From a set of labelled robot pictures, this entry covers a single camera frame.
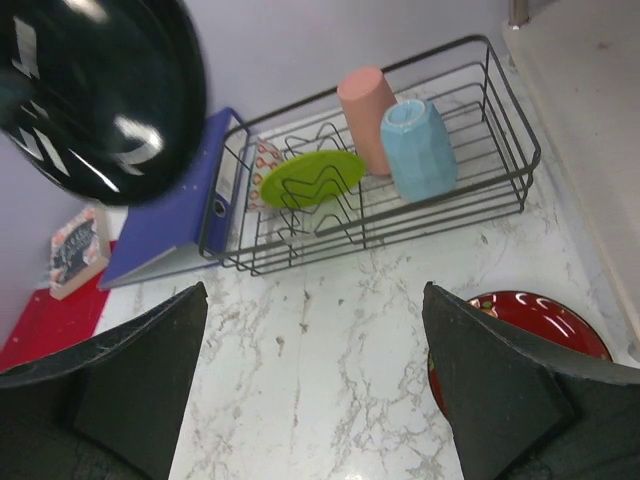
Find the wall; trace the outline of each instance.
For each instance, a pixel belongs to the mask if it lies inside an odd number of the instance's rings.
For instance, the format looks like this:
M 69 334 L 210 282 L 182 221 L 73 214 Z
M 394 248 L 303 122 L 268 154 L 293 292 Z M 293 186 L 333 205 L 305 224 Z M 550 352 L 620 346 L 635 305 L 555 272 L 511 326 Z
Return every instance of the wall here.
M 82 203 L 50 183 L 0 135 L 0 346 L 17 322 L 49 258 L 51 234 Z
M 245 118 L 471 33 L 505 53 L 508 0 L 184 0 L 208 59 L 215 108 Z M 531 0 L 532 7 L 545 3 Z

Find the marble surface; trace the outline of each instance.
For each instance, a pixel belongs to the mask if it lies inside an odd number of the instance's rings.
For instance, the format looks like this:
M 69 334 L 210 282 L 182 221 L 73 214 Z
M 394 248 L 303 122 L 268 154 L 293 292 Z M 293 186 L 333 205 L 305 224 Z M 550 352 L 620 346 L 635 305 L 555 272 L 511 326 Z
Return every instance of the marble surface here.
M 114 290 L 98 332 L 204 282 L 209 317 L 171 479 L 462 479 L 427 381 L 422 289 L 532 291 L 619 363 L 627 331 L 562 172 L 542 144 L 521 215 L 253 278 L 208 269 Z

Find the blue binder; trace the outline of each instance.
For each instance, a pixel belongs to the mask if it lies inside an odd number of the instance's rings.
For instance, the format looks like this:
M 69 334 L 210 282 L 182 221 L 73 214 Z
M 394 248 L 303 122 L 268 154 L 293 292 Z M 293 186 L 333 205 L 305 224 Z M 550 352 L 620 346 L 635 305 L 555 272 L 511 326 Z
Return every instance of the blue binder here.
M 225 134 L 242 123 L 226 108 L 207 121 L 198 158 L 183 180 L 167 195 L 142 207 L 130 208 L 127 220 L 99 288 L 109 289 L 152 278 L 182 273 L 215 264 L 204 260 L 198 249 L 207 210 L 207 199 L 216 169 L 215 208 L 210 220 L 207 248 L 226 247 L 237 198 L 239 163 L 225 149 L 218 158 Z M 243 154 L 249 138 L 238 131 L 226 147 Z

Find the pink cup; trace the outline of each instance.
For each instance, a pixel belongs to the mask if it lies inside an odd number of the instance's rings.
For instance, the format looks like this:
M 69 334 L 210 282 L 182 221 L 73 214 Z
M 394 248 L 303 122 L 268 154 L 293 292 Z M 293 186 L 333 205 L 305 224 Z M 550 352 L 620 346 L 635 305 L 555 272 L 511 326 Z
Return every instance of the pink cup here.
M 391 175 L 380 124 L 387 109 L 397 102 L 382 71 L 362 67 L 349 74 L 338 86 L 338 97 L 358 155 L 374 175 Z

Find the black wire dish rack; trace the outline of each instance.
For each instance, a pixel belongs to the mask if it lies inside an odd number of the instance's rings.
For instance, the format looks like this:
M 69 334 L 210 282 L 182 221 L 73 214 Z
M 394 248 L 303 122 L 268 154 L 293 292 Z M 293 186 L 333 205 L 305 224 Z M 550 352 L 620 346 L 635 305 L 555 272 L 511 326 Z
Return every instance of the black wire dish rack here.
M 295 193 L 300 189 L 295 188 L 294 180 L 285 181 L 283 201 L 289 208 L 247 212 L 259 138 L 278 147 L 285 161 L 318 150 L 357 153 L 336 88 L 332 88 L 227 134 L 219 155 L 231 155 L 237 163 L 233 224 L 225 252 L 206 247 L 209 221 L 216 209 L 216 177 L 200 241 L 204 258 L 263 275 L 524 210 L 540 147 L 486 37 L 462 38 L 390 65 L 383 72 L 399 100 L 430 100 L 442 115 L 459 165 L 456 188 L 408 203 L 400 198 L 391 178 L 367 175 L 349 190 L 337 169 L 327 167 L 334 171 L 325 169 L 315 182 L 302 187 L 309 191 L 315 186 L 322 195 L 331 182 L 341 195 L 328 193 L 326 202 L 300 208 L 300 196 Z M 250 134 L 247 145 L 231 148 L 234 135 L 243 130 Z

